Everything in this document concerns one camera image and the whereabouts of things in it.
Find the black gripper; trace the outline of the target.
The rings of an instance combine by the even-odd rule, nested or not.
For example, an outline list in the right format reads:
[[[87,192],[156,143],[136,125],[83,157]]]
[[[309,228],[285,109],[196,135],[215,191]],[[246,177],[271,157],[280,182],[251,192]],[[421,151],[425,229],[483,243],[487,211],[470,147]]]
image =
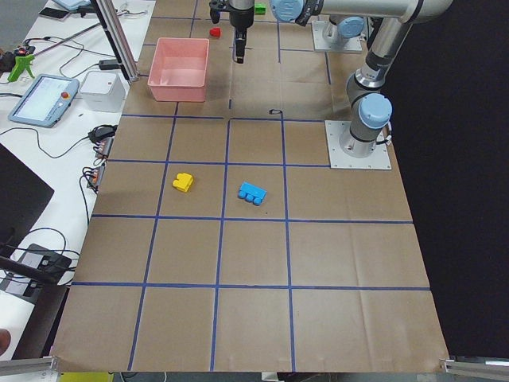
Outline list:
[[[229,20],[235,28],[235,63],[244,62],[247,31],[254,23],[254,0],[230,0]]]

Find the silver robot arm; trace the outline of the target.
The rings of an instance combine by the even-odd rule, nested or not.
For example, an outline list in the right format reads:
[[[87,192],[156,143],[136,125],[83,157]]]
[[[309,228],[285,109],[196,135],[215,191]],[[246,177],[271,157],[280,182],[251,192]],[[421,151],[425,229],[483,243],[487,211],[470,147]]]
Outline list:
[[[346,92],[352,107],[350,127],[340,136],[341,150],[353,158],[366,158],[377,145],[380,131],[389,124],[390,100],[379,93],[408,32],[414,23],[442,15],[450,1],[271,1],[275,18],[305,26],[319,14],[382,18],[365,62],[348,78]]]

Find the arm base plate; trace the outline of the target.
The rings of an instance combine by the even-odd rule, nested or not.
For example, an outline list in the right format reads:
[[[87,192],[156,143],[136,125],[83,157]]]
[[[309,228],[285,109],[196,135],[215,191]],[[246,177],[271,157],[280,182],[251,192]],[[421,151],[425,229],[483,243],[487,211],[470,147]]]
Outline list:
[[[315,52],[361,54],[363,51],[359,36],[344,37],[329,21],[313,21],[312,33]]]
[[[383,132],[372,142],[353,137],[350,121],[325,120],[329,164],[335,170],[391,170]]]

